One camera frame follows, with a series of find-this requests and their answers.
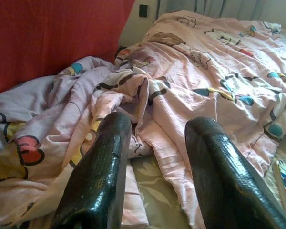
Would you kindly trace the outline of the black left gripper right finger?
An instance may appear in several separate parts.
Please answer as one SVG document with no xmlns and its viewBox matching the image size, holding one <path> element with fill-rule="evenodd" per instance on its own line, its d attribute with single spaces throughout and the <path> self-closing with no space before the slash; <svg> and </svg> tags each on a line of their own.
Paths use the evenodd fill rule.
<svg viewBox="0 0 286 229">
<path fill-rule="evenodd" d="M 283 208 L 215 120 L 189 120 L 185 144 L 206 229 L 286 229 Z"/>
</svg>

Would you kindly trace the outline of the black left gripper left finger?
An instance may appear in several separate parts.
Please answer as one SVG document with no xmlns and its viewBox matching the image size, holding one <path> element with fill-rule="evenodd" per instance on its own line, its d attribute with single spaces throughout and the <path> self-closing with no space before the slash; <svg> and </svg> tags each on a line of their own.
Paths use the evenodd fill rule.
<svg viewBox="0 0 286 229">
<path fill-rule="evenodd" d="M 51 229 L 120 229 L 131 133 L 131 121 L 122 113 L 102 120 L 71 173 Z"/>
</svg>

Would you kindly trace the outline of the bed with grey floral sheet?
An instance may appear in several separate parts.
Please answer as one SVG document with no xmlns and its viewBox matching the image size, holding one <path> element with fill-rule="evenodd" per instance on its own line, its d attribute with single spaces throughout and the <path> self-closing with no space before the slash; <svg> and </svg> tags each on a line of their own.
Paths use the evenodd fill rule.
<svg viewBox="0 0 286 229">
<path fill-rule="evenodd" d="M 142 43 L 121 51 L 119 61 L 150 76 L 150 116 L 139 135 L 153 156 L 132 161 L 150 228 L 204 227 L 186 178 L 189 119 L 216 120 L 273 183 L 269 167 L 286 134 L 286 46 L 278 29 L 258 22 L 154 27 Z"/>
</svg>

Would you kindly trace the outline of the lilac cartoon blanket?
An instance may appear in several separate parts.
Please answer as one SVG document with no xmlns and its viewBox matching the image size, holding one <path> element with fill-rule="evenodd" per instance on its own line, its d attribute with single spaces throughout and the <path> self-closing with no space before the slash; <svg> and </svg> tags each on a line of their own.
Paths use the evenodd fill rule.
<svg viewBox="0 0 286 229">
<path fill-rule="evenodd" d="M 48 229 L 72 171 L 106 115 L 142 125 L 150 76 L 85 57 L 0 93 L 0 229 Z"/>
</svg>

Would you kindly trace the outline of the pink cartoon quilt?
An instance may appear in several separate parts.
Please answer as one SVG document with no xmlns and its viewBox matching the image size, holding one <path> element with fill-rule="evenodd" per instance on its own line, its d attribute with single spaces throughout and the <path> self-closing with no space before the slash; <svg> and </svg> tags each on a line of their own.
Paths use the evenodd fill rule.
<svg viewBox="0 0 286 229">
<path fill-rule="evenodd" d="M 163 15 L 142 42 L 122 49 L 117 72 L 96 90 L 135 123 L 132 156 L 154 151 L 182 210 L 198 202 L 184 143 L 188 120 L 216 120 L 260 175 L 286 135 L 286 46 L 280 26 L 213 19 L 189 11 Z"/>
</svg>

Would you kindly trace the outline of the big red folded cushion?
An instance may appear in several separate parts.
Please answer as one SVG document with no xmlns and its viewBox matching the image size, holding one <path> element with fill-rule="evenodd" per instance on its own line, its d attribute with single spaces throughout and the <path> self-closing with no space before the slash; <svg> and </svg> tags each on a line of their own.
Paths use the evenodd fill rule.
<svg viewBox="0 0 286 229">
<path fill-rule="evenodd" d="M 0 0 L 0 93 L 76 60 L 113 61 L 135 0 Z"/>
</svg>

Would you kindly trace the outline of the grey curtain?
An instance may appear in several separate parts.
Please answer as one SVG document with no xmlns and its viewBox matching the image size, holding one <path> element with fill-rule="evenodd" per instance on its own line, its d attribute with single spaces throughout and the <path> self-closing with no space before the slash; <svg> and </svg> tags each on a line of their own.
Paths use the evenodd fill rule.
<svg viewBox="0 0 286 229">
<path fill-rule="evenodd" d="M 286 0 L 158 0 L 156 17 L 178 10 L 212 18 L 266 21 L 286 29 Z"/>
</svg>

